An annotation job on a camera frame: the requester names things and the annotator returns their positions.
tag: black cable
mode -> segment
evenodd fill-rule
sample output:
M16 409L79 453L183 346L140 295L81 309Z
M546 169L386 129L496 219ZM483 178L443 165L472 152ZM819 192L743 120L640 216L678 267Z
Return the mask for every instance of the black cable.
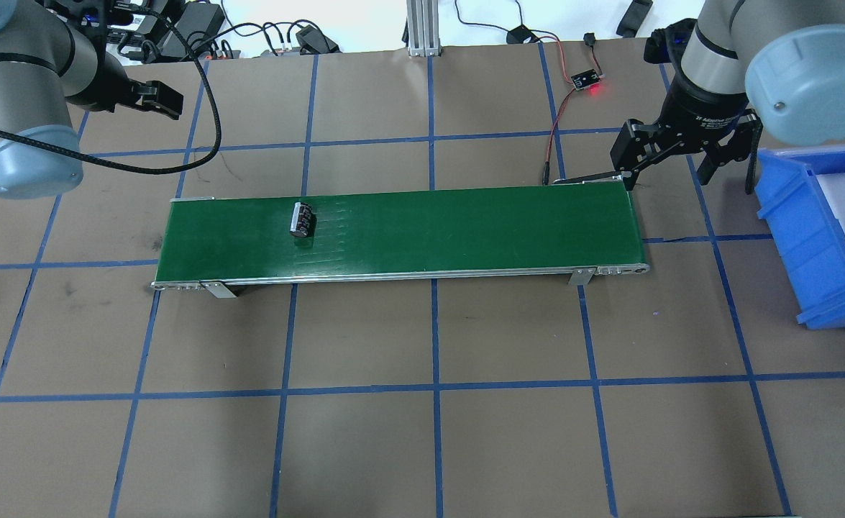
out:
M227 16L227 7L224 6L224 0L221 0L221 10L224 11L224 19L227 20L227 25L231 26L231 29L236 32L237 36L246 36L245 34L241 34L239 30L234 28L234 22L231 21L231 17Z
M590 49L592 49L592 61L595 63L595 69L598 70L598 76L599 78L603 78L604 72L602 69L600 69L598 59L594 56L594 45L590 46Z
M119 39L119 44L116 45L116 52L119 53L119 55L122 57L129 57L126 53L123 52L123 50L125 50L125 47L127 46L127 44L129 44L130 35L132 34L126 31L124 34L122 34L121 39Z
M151 14L152 16L156 17L160 21L165 24L167 29L170 30L173 34L175 34L176 38L179 39L179 43L182 43L184 47L186 47L186 52L192 53L192 48L189 46L188 40L176 29L176 26L173 23L166 19L163 14L160 14L152 9L146 9L146 7L140 6L133 6L132 12L140 13L140 14ZM91 155L86 155L77 151L68 150L66 147L60 147L59 145L52 145L48 144L47 142L42 142L41 140L35 140L33 138L22 137L21 135L12 134L12 132L5 132L0 130L0 138L5 140L10 140L12 142L17 142L19 144L31 145L32 147L38 147L40 150L50 151L52 153L57 153L58 155L63 155L68 158L74 158L74 160L80 160L83 162L87 162L90 164L96 164L97 166L107 167L107 168L116 168L116 170L120 171L129 171L129 173L138 173L138 174L171 174L171 173L181 173L181 171L189 171L192 168L196 168L208 163L209 160L214 158L218 155L218 150L221 148L221 118L218 115L218 105L214 101L214 93L211 91L211 85L208 82L208 76L205 74L205 69L202 68L201 63L198 60L195 60L195 67L198 69L198 75L201 76L202 86L205 88L205 93L208 94L208 103L211 105L211 113L214 115L214 144L211 146L211 150L208 151L204 157L200 160L196 160L192 163L185 164L182 166L176 166L171 168L143 168L137 166L130 166L127 164L121 164L119 162L113 162L110 160L103 160L103 158L97 158Z
M524 25L524 10L521 9L521 2L515 0L515 4L518 6L518 24Z
M531 29L531 32L540 32L541 34L549 34L550 36L553 36L554 38L559 40L559 36L557 36L556 32L550 32L549 30L539 30L539 29Z
M281 35L281 29L278 29L278 25L280 25L280 24L267 21L266 23L262 24L262 27L263 27L263 29L267 29L268 27L274 27L275 32L278 33L278 42L281 42L282 46L284 46L285 38L284 38L284 36Z
M554 186L564 186L567 183L582 183L583 181L592 181L592 180L603 180L606 178L613 178L617 176L620 171L607 171L607 173L597 173L597 174L586 174L585 176L579 176L576 178L560 178L559 180L553 180Z
M204 46L204 45L209 45L213 42L216 42L216 40L218 40L219 38L226 36L227 34L229 34L231 32L234 32L234 30L239 29L239 27L256 27L257 29L259 29L256 32L251 32L249 34L241 34L241 36L248 38L250 36L255 36L255 35L261 33L265 37L265 42L268 44L268 49L272 50L272 53L274 55L278 55L278 52L277 52L277 50L275 50L275 46L272 45L272 40L271 40L270 36L268 36L268 32L267 32L267 30L265 30L265 27L262 26L262 25L259 25L258 23L251 23L251 22L247 21L247 22L244 22L244 23L241 23L241 24L234 25L233 27L230 27L229 29L222 30L222 32L219 32L219 33L215 34L214 36L211 36L211 38L208 38L208 39L205 39L205 40L198 38L198 39L194 40L195 45L192 46L192 49L194 49L194 50L192 50L192 52L187 52L186 56L183 57L183 59L180 60L180 61L195 59L196 56L198 56L198 53L196 52L196 50L201 49L201 47ZM189 36L191 36L193 34L198 34L198 33L201 33L202 35L206 35L206 33L203 32L203 30L193 30L192 32L189 33Z
M298 19L298 20L294 20L294 21L291 21L291 22L285 21L285 22L282 22L282 23L290 23L291 24L290 26L288 26L288 32L285 33L285 36L286 36L285 39L287 39L288 43L291 43L291 30L294 29L294 26L298 26L301 29L303 29L303 26L301 26L301 24L304 24L304 23L309 23L310 25L313 25L314 29L317 29L317 30L320 31L320 36L323 36L324 38L326 38L326 34L323 33L323 30L320 29L320 26L317 25L316 23L311 22L311 20L309 20L309 19Z
M221 52L224 53L225 59L234 59L234 47L227 40L221 40Z
M160 49L152 40L143 40L140 49L144 52L144 63L153 63L160 57Z
M761 132L764 127L760 124L752 132L752 156L748 158L748 173L745 173L745 194L754 193L754 170L758 164L758 145L761 143Z
M502 30L502 32L510 32L509 29L504 29L504 27L500 27L498 25L493 25L491 23L477 23L475 21L464 21L461 19L461 9L457 6L457 0L455 0L455 14L457 14L457 21L463 23L464 25L470 25L475 27L493 27L493 29Z

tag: green conveyor belt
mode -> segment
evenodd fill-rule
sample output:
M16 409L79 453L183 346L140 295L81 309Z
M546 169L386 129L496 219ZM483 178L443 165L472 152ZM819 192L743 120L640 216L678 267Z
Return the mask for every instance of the green conveyor belt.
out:
M297 201L316 214L311 238L288 233ZM642 263L636 214L619 181L190 200L172 203L155 286L560 273Z

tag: blue plastic bin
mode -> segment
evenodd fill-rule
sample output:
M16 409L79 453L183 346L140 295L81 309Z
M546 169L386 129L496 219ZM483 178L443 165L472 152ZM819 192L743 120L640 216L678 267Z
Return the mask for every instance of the blue plastic bin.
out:
M755 187L810 329L845 327L845 145L761 150Z

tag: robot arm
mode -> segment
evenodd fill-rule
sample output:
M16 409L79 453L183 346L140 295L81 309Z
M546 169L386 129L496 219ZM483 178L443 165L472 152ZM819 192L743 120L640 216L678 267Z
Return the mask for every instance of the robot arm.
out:
M78 150L66 102L89 111L122 105L178 119L183 97L157 81L129 79L104 52L113 0L0 0L0 130ZM54 196L83 179L79 161L0 139L0 197Z
M706 184L754 153L762 124L791 145L845 138L845 2L707 0L698 20L653 33L644 58L673 63L675 79L659 118L627 120L612 147L629 189L643 168L701 151Z

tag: power adapter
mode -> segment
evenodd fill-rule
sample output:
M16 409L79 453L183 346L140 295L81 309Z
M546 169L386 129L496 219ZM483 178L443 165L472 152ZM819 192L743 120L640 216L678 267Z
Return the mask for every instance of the power adapter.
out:
M182 16L175 25L183 38L189 40L193 48L196 48L197 40L211 38L221 30L221 26L224 25L224 10L221 10L218 4L190 2L186 4ZM160 55L156 62L176 62L186 58L186 47L172 32L160 41L158 47Z
M534 43L537 42L537 40L537 35L528 29L528 27L523 25L514 27L514 29L510 30L510 32L505 35L505 43L510 45L516 43Z
M330 55L342 52L336 42L326 38L326 34L314 26L308 25L298 30L294 36L301 46L302 55Z

